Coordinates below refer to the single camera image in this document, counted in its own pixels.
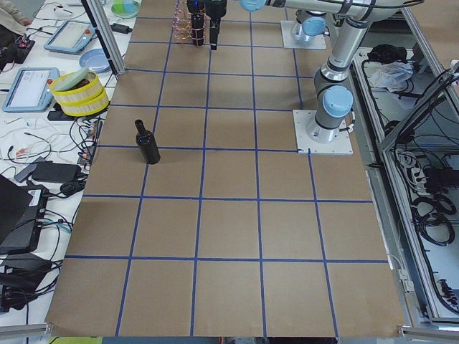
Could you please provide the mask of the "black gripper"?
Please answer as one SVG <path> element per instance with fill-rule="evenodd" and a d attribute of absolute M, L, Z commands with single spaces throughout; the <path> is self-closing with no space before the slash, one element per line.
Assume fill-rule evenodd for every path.
<path fill-rule="evenodd" d="M 205 0 L 205 12 L 210 18 L 209 43 L 216 50 L 219 36 L 219 20 L 227 13 L 227 0 Z"/>

